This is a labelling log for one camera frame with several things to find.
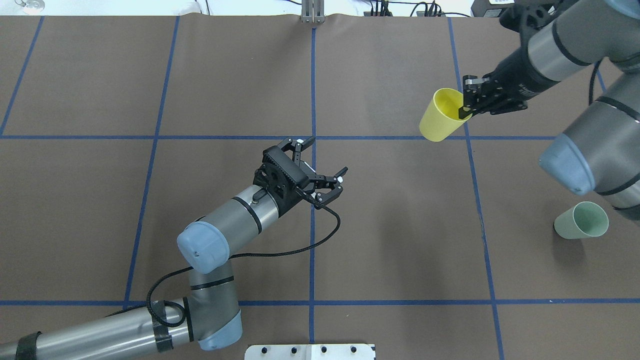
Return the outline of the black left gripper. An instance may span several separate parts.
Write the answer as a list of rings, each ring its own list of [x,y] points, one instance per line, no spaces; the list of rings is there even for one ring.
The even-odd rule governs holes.
[[[272,196],[278,216],[282,217],[299,203],[305,193],[306,201],[316,210],[329,205],[343,192],[343,177],[349,171],[343,167],[328,176],[302,167],[302,152],[315,144],[316,137],[306,139],[286,137],[278,146],[270,146],[262,153],[262,164],[254,172],[253,184]]]

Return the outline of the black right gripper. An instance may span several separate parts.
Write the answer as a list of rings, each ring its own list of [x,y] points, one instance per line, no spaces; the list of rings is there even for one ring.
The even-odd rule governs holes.
[[[530,39],[551,22],[544,7],[516,3],[499,16],[499,24],[519,35],[519,48],[483,76],[462,77],[459,120],[486,113],[525,110],[528,100],[550,89],[551,80],[533,65],[528,53]]]

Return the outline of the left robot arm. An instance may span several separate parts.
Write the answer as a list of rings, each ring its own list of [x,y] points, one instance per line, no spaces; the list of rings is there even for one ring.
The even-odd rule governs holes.
[[[344,167],[323,175],[302,159],[316,139],[285,137],[262,152],[253,182],[177,237],[187,266],[156,280],[144,303],[51,333],[36,331],[1,345],[3,360],[134,360],[196,342],[203,351],[229,347],[243,335],[233,259],[276,258],[320,242],[273,253],[242,249],[298,203],[341,218],[329,203],[343,193]]]

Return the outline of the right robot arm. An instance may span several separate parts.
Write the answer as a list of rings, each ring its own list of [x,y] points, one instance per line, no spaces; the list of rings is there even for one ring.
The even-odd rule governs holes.
[[[519,47],[489,73],[462,78],[454,118],[523,111],[591,68],[586,108],[540,155],[539,166],[573,194],[598,194],[638,224],[639,11],[637,0],[571,0],[554,12],[513,4],[499,23],[519,35]]]

